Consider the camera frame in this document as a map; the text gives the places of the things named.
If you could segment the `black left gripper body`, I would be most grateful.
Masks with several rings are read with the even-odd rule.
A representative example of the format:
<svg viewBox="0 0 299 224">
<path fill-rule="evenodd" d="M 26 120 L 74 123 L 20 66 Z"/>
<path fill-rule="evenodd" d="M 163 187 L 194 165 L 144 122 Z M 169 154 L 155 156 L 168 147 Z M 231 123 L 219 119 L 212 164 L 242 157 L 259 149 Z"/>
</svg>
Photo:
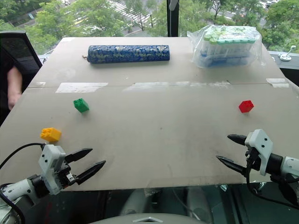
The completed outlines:
<svg viewBox="0 0 299 224">
<path fill-rule="evenodd" d="M 65 160 L 54 160 L 54 180 L 59 189 L 65 189 L 76 182 L 76 177 L 71 173 L 71 167 Z"/>
</svg>

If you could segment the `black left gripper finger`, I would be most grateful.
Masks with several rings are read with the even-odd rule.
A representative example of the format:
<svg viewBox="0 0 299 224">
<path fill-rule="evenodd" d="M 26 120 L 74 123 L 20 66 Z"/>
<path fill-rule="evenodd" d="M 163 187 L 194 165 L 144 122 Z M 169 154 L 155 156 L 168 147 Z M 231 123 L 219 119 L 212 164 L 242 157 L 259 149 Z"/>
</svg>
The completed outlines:
<svg viewBox="0 0 299 224">
<path fill-rule="evenodd" d="M 88 180 L 89 178 L 91 178 L 92 176 L 94 176 L 100 169 L 102 169 L 105 163 L 106 163 L 105 160 L 97 162 L 94 165 L 92 165 L 90 168 L 88 168 L 86 171 L 76 176 L 76 183 L 80 185 L 86 180 Z"/>
<path fill-rule="evenodd" d="M 90 153 L 93 149 L 92 148 L 83 148 L 78 150 L 77 152 L 68 154 L 65 156 L 64 160 L 66 162 L 74 162 L 82 159 L 85 157 L 88 153 Z"/>
</svg>

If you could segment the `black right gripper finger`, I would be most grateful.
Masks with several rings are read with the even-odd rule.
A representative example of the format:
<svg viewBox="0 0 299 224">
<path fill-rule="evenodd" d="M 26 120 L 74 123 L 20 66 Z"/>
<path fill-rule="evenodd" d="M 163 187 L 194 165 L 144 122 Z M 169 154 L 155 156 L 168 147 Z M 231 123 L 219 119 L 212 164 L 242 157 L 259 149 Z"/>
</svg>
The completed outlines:
<svg viewBox="0 0 299 224">
<path fill-rule="evenodd" d="M 220 162 L 222 162 L 226 167 L 228 167 L 229 169 L 234 170 L 234 171 L 240 173 L 244 177 L 247 177 L 247 168 L 246 167 L 238 165 L 234 161 L 232 161 L 231 159 L 228 159 L 228 158 L 223 157 L 223 156 L 217 155 L 216 158 Z"/>
<path fill-rule="evenodd" d="M 238 134 L 229 134 L 227 137 L 230 140 L 232 140 L 233 142 L 245 146 L 245 140 L 246 140 L 247 136 L 238 135 Z"/>
</svg>

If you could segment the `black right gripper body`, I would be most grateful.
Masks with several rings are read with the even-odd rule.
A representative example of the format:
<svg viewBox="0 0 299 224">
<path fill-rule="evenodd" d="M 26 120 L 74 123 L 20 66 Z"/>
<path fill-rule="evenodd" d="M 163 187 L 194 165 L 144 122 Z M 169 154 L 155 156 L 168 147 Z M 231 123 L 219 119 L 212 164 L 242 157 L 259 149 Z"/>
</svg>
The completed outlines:
<svg viewBox="0 0 299 224">
<path fill-rule="evenodd" d="M 260 153 L 255 147 L 251 147 L 249 144 L 245 144 L 245 146 L 247 147 L 247 152 L 245 153 L 247 164 L 245 170 L 247 170 L 249 166 L 251 167 L 251 169 L 260 170 L 260 166 L 261 166 L 261 159 L 259 157 Z"/>
</svg>

